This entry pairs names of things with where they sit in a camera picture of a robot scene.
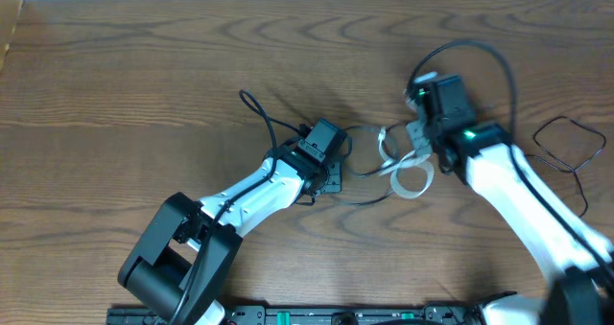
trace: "white cable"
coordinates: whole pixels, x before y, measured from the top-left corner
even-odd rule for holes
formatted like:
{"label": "white cable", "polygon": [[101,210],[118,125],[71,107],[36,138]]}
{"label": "white cable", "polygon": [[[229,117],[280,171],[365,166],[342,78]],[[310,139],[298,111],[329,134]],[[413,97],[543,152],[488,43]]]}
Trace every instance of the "white cable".
{"label": "white cable", "polygon": [[[377,140],[379,144],[378,150],[380,152],[380,156],[382,156],[382,159],[384,160],[384,164],[382,165],[382,168],[385,168],[382,172],[379,173],[379,175],[390,173],[390,187],[400,197],[403,197],[406,199],[413,199],[413,198],[419,197],[420,195],[424,193],[424,191],[426,191],[429,188],[429,186],[431,186],[431,183],[433,182],[433,177],[435,176],[435,168],[433,168],[433,164],[427,161],[427,159],[431,155],[427,154],[427,155],[413,158],[413,156],[415,155],[415,151],[410,151],[408,154],[403,156],[403,158],[401,158],[401,160],[398,163],[392,165],[395,161],[390,156],[388,156],[388,154],[384,151],[384,147],[383,147],[384,139],[386,139],[386,127],[382,127],[382,129],[380,130],[380,134],[377,136]],[[401,186],[401,183],[399,182],[399,179],[398,179],[399,170],[409,169],[413,167],[420,168],[424,170],[424,172],[426,172],[426,183],[424,184],[424,187],[422,188],[422,190],[418,192],[410,191],[404,188],[403,186]]]}

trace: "wood grain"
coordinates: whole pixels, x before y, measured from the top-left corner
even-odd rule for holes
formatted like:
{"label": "wood grain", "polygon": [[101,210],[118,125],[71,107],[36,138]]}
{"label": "wood grain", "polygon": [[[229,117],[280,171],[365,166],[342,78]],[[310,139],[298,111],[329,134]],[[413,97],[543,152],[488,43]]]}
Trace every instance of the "wood grain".
{"label": "wood grain", "polygon": [[[116,275],[159,204],[219,192],[269,148],[240,88],[294,124],[390,125],[413,119],[401,92],[415,64],[456,38],[509,57],[527,152],[558,114],[614,135],[614,0],[27,2],[0,76],[0,323],[100,324],[107,307],[136,304]],[[461,73],[480,115],[507,122],[488,56],[450,51],[429,68]],[[550,130],[572,161],[595,148],[569,126]],[[373,145],[359,150],[357,168],[377,163]],[[608,147],[580,173],[586,220],[610,238],[611,161]],[[573,179],[535,168],[579,211]],[[386,182],[346,178],[339,197],[368,199]],[[275,214],[246,237],[224,298],[408,305],[502,290],[545,285],[497,213],[438,174],[413,201],[322,197]]]}

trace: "wire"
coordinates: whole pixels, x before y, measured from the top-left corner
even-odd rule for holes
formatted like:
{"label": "wire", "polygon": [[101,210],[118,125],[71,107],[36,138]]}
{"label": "wire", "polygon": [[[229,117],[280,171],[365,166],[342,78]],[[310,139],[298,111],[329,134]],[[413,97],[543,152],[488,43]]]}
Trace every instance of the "wire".
{"label": "wire", "polygon": [[367,200],[367,201],[339,201],[339,205],[350,205],[350,206],[365,206],[365,205],[373,205],[378,203],[388,197],[390,197],[394,191],[392,189],[388,189],[385,195],[377,197],[376,199]]}
{"label": "wire", "polygon": [[[576,125],[579,128],[582,128],[584,130],[587,130],[591,133],[595,133],[597,135],[599,135],[602,138],[602,145],[601,147],[595,151],[590,157],[588,157],[586,160],[584,160],[584,162],[580,163],[577,167],[573,168],[572,166],[570,166],[569,164],[563,162],[560,158],[556,157],[554,154],[552,154],[551,152],[549,152],[546,148],[544,148],[543,145],[541,145],[539,143],[539,141],[537,141],[537,135],[544,129],[546,128],[549,124],[560,120],[560,119],[566,119],[568,120],[570,123]],[[584,201],[584,209],[582,210],[581,214],[579,214],[579,217],[581,218],[582,216],[586,215],[586,213],[588,212],[588,200],[586,199],[586,195],[584,194],[584,188],[582,187],[582,183],[579,181],[579,177],[578,177],[578,171],[583,168],[584,166],[586,166],[595,156],[597,156],[600,152],[602,152],[603,148],[605,148],[605,144],[607,143],[607,139],[605,139],[605,136],[603,135],[603,133],[597,131],[594,128],[590,128],[588,126],[585,126],[577,121],[575,121],[574,119],[564,116],[564,115],[559,115],[551,120],[549,120],[548,122],[546,122],[546,124],[542,125],[540,128],[537,129],[537,131],[533,134],[533,142],[535,142],[535,144],[537,145],[537,147],[539,147],[541,150],[543,150],[544,152],[546,152],[554,161],[560,163],[561,165],[565,166],[566,169],[562,169],[552,163],[550,163],[549,161],[547,161],[546,159],[544,159],[543,157],[534,155],[534,154],[525,154],[525,157],[530,157],[530,158],[534,158],[537,161],[561,172],[564,174],[572,174],[574,176],[574,180],[576,181],[576,185],[578,185],[578,189],[579,189],[579,194],[582,197],[582,200]]]}
{"label": "wire", "polygon": [[[391,127],[386,128],[386,133],[388,133],[391,129],[396,128],[399,125],[400,124],[395,124],[395,125],[392,125]],[[380,132],[380,128],[373,127],[373,126],[367,126],[367,125],[357,125],[357,126],[353,126],[353,127],[349,127],[349,128],[344,128],[343,130],[348,132],[348,131],[353,130],[353,129],[365,130],[365,131],[368,131],[368,132],[374,132],[376,134],[379,134],[379,132]],[[392,162],[392,164],[389,164],[389,165],[387,165],[385,167],[381,166],[379,168],[376,168],[376,169],[374,169],[372,171],[369,171],[369,172],[366,172],[366,173],[354,172],[354,170],[351,167],[349,167],[348,165],[345,165],[347,170],[351,174],[356,176],[356,177],[368,177],[368,176],[372,176],[372,175],[378,174],[378,173],[382,172],[383,170],[386,170],[389,167],[399,163],[399,159],[400,158],[399,158],[399,151],[398,151],[398,146],[396,145],[396,141],[394,140],[394,138],[392,138],[392,136],[387,134],[386,135],[386,140],[389,140],[389,139],[390,139],[390,143],[392,145],[392,159],[394,160],[394,162]]]}
{"label": "wire", "polygon": [[[248,93],[246,90],[241,90],[241,91],[242,91],[242,92],[244,92],[245,94],[249,94],[249,93]],[[263,118],[264,118],[264,116],[263,116],[263,114],[262,114],[263,112],[261,112],[261,111],[259,110],[259,108],[262,108],[262,107],[260,107],[260,106],[258,105],[258,107],[259,107],[258,109],[254,108],[254,107],[253,107],[253,105],[251,105],[249,102],[247,102],[247,101],[246,101],[246,99],[243,97],[243,95],[241,95],[241,92],[239,92],[239,96],[241,97],[241,101],[243,101],[243,103],[244,103],[244,104],[246,104],[246,106],[247,106],[249,109],[251,109],[251,111],[252,111],[252,112],[254,112],[254,113],[256,113],[256,114],[258,114],[258,115],[260,115],[261,117],[263,117]],[[298,130],[298,128],[295,128],[294,126],[292,126],[292,125],[290,125],[290,124],[288,124],[288,123],[284,123],[284,122],[282,122],[281,120],[277,120],[277,119],[272,118],[272,117],[269,117],[269,120],[270,120],[272,123],[276,123],[276,124],[278,124],[278,125],[281,125],[281,126],[282,126],[282,127],[284,127],[284,128],[289,128],[289,129],[293,130],[294,132],[298,133],[298,135],[300,135],[300,130]]]}
{"label": "wire", "polygon": [[347,137],[345,137],[345,142],[347,142],[347,152],[341,156],[338,157],[339,161],[341,162],[345,162],[345,160],[347,159],[347,157],[349,157],[350,154],[352,154],[352,150],[354,149],[354,142],[352,140],[352,137],[350,137],[349,135]]}
{"label": "wire", "polygon": [[316,203],[316,195],[311,195],[311,201],[295,201],[295,205],[314,206]]}
{"label": "wire", "polygon": [[[431,183],[433,182],[433,178],[435,176],[435,168],[433,168],[433,164],[427,161],[431,155],[429,153],[426,153],[420,156],[416,156],[415,150],[412,150],[408,152],[405,156],[403,156],[400,160],[398,160],[397,163],[393,164],[392,162],[396,162],[396,160],[390,158],[390,156],[388,156],[388,154],[382,147],[382,143],[386,138],[386,132],[387,130],[385,128],[382,128],[380,131],[380,135],[377,137],[379,143],[378,150],[380,152],[382,160],[384,160],[384,164],[382,165],[382,167],[388,165],[390,166],[386,167],[382,172],[379,173],[379,175],[390,173],[390,187],[398,196],[405,199],[414,199],[416,197],[420,197],[420,195],[422,195],[429,188],[429,186],[431,186]],[[424,187],[421,191],[410,191],[403,187],[399,182],[398,174],[401,172],[401,170],[410,168],[419,168],[426,173],[426,182],[424,183]]]}
{"label": "wire", "polygon": [[[245,96],[247,96],[253,102],[253,104],[258,108],[257,110],[250,103],[248,103],[248,101],[245,99]],[[258,186],[270,180],[275,173],[275,169],[277,168],[277,159],[279,157],[278,156],[279,153],[277,150],[277,140],[275,139],[275,132],[271,124],[272,119],[267,115],[267,112],[265,112],[265,109],[256,101],[253,95],[251,95],[249,92],[242,89],[239,91],[239,97],[241,98],[241,101],[243,101],[243,103],[249,107],[249,109],[253,110],[258,115],[260,115],[265,120],[265,123],[267,124],[267,128],[269,129],[269,135],[271,136],[271,142],[272,142],[271,170],[269,171],[266,177],[263,177],[262,179],[254,182],[253,184],[251,184],[251,186],[247,187],[245,190],[237,193],[235,196],[225,201],[224,205],[222,205],[222,208],[220,208],[220,211],[216,214],[213,221],[211,221],[211,223],[209,224],[209,229],[206,231],[204,240],[202,241],[202,244],[201,244],[201,249],[199,249],[199,252],[197,253],[197,256],[196,256],[196,260],[194,261],[194,264],[192,265],[192,269],[190,270],[190,275],[188,276],[188,280],[185,284],[185,290],[183,291],[183,295],[179,299],[179,302],[177,303],[177,306],[175,307],[175,311],[173,313],[173,316],[171,317],[171,320],[169,320],[168,325],[176,325],[179,314],[181,313],[181,310],[183,309],[183,307],[185,306],[185,303],[187,302],[189,298],[188,295],[190,294],[190,290],[192,289],[194,285],[194,280],[196,279],[199,268],[201,267],[202,257],[204,257],[204,251],[206,250],[205,249],[206,245],[209,243],[209,241],[213,237],[213,234],[215,234],[215,232],[217,231],[217,224],[220,222],[220,218],[222,217],[222,215],[226,211],[228,211],[230,206],[232,206],[232,204],[235,201],[237,201],[239,198],[248,194],[249,192],[256,189]]]}
{"label": "wire", "polygon": [[453,41],[447,44],[444,44],[443,46],[435,49],[433,52],[431,52],[428,56],[426,56],[423,60],[421,60],[417,66],[415,67],[415,69],[412,72],[412,75],[410,76],[410,80],[408,82],[408,94],[412,94],[414,91],[414,84],[413,81],[415,80],[418,72],[420,71],[420,68],[422,68],[422,66],[429,61],[432,57],[434,57],[435,55],[439,54],[440,52],[443,52],[447,49],[450,48],[454,48],[454,47],[460,47],[460,46],[471,46],[471,47],[475,47],[478,49],[481,49],[487,53],[489,53],[501,66],[504,74],[506,75],[506,78],[508,80],[508,87],[509,87],[509,95],[510,95],[510,106],[509,106],[509,145],[508,145],[508,151],[509,151],[509,159],[511,160],[511,164],[514,167],[514,170],[516,171],[516,173],[518,174],[518,176],[520,177],[520,180],[523,182],[523,184],[527,187],[527,189],[529,190],[529,192],[531,192],[531,194],[537,199],[537,201],[539,201],[539,203],[548,211],[548,213],[550,213],[550,215],[563,227],[563,229],[565,229],[565,231],[567,231],[569,233],[569,235],[574,238],[574,240],[576,240],[580,245],[582,245],[582,247],[584,247],[584,249],[586,249],[586,251],[588,251],[591,256],[593,257],[593,259],[595,260],[595,262],[597,262],[597,264],[599,265],[599,267],[602,269],[603,273],[605,274],[605,280],[607,283],[607,286],[609,288],[610,291],[614,291],[614,270],[612,270],[612,267],[610,267],[605,260],[602,258],[602,256],[590,245],[589,242],[586,241],[586,239],[581,236],[579,233],[577,233],[574,228],[572,228],[572,226],[566,221],[564,220],[560,214],[558,214],[558,212],[552,207],[552,205],[550,205],[550,203],[548,203],[548,201],[546,201],[546,199],[544,199],[539,192],[537,192],[537,190],[535,190],[535,188],[533,187],[533,185],[531,185],[531,183],[529,182],[529,180],[527,179],[527,177],[525,176],[524,172],[520,169],[520,166],[518,165],[518,161],[516,160],[516,156],[514,154],[513,151],[513,142],[514,142],[514,138],[516,136],[516,112],[517,112],[517,107],[518,107],[518,88],[516,86],[516,81],[514,80],[514,76],[513,76],[513,72],[511,71],[511,66],[509,66],[508,61],[505,59],[505,57],[498,52],[496,49],[490,47],[489,45],[485,44],[485,43],[481,43],[478,41],[471,41],[471,40],[458,40],[458,41]]}

